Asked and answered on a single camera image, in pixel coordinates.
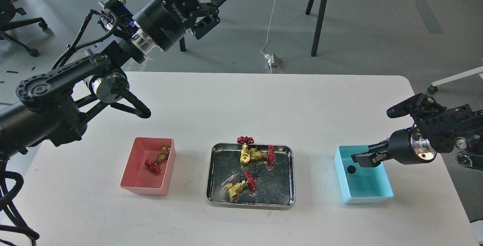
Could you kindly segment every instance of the blue component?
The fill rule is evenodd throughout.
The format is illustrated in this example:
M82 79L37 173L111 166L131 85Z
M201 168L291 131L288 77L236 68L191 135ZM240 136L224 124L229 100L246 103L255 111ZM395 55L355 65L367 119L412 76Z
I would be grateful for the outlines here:
M375 168L363 168L352 161L352 154L368 149L367 146L337 148L334 163L344 203L379 203L394 197L383 163ZM347 170L350 165L356 168L353 174Z

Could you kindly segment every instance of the black wheel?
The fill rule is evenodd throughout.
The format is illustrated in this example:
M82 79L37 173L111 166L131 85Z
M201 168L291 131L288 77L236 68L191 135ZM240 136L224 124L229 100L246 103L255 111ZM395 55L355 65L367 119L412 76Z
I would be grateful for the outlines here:
M31 48L31 50L29 51L29 55L31 55L32 57L38 57L38 50Z
M39 23L38 23L38 26L39 26L40 28L42 28L42 29L45 29L45 28L47 28L47 23L45 23L45 22L39 22Z
M428 93L429 94L434 94L438 91L438 87L437 86L429 86L428 88Z

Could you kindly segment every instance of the metal tray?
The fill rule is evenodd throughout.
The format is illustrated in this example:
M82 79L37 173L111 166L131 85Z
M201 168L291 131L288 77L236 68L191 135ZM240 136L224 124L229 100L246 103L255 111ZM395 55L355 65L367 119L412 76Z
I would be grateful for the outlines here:
M274 146L276 163L267 170L260 161L240 165L242 145L238 143L218 143L212 148L210 172L206 197L214 206L225 208L259 208L286 210L295 203L293 152L287 146ZM249 145L262 152L268 151L268 145ZM256 179L257 190L250 196L246 190L236 202L232 203L226 192L228 183L238 183L245 171L252 172L260 167L260 177Z

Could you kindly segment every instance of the white power cable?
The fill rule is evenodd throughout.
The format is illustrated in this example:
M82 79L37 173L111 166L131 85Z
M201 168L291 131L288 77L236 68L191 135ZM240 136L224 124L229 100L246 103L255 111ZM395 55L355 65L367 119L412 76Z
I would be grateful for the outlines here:
M273 0L273 7L272 7L272 13L271 13L271 15L270 15L269 29L268 29L268 31L267 31L267 41L265 42L265 45L263 46L263 48L261 48L261 49L260 49L260 53L261 53L262 55L265 55L265 54L262 52L262 50L264 50L264 49L265 49L265 47L267 47L267 44L269 43L270 24L271 24L271 18L272 18L272 16L273 16L273 10L275 9L275 1L276 1L276 0Z

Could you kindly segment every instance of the metal stand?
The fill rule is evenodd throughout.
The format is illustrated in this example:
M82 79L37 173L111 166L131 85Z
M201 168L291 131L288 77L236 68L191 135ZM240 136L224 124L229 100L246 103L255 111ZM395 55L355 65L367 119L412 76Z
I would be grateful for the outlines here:
M310 14L310 10L312 10L313 4L314 4L314 0L309 0L309 3L307 4L307 9L305 10L306 15ZM312 43L312 51L311 51L311 56L313 56L313 57L315 57L317 55L317 47L319 46L320 33L321 33L321 30L322 30L322 23L324 22L324 14L326 13L326 4L327 4L327 0L320 0L319 15L317 16L317 24L315 26L314 42Z

